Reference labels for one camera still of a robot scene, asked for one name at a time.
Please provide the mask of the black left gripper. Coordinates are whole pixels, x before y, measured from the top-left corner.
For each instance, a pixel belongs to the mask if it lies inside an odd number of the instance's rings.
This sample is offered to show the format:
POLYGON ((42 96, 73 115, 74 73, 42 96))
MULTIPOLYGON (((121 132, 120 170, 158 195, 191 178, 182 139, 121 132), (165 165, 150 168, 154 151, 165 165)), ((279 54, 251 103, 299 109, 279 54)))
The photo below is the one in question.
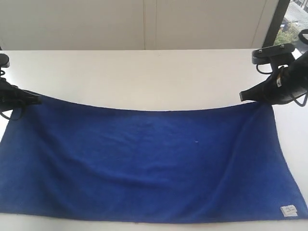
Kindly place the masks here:
POLYGON ((0 111, 10 111, 23 106, 42 104, 40 95, 22 90, 6 80, 0 81, 0 111))

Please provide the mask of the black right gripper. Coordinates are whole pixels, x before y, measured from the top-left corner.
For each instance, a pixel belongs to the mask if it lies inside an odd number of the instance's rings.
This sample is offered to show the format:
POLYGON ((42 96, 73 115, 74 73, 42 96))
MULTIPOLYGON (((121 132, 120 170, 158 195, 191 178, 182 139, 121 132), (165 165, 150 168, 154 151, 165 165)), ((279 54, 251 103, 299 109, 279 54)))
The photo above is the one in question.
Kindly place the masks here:
POLYGON ((290 76, 287 73, 270 75, 266 81, 239 93, 240 101, 268 102, 283 105, 308 103, 308 76, 290 76))

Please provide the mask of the right black arm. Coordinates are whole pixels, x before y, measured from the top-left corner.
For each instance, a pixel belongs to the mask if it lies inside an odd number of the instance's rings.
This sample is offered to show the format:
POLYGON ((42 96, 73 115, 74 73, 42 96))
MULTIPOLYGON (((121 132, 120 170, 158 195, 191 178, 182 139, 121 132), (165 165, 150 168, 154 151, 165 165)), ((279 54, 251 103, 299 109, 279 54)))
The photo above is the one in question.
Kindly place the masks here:
POLYGON ((239 93, 240 100, 283 105, 295 102, 304 107, 308 102, 308 54, 273 70, 263 82, 239 93))

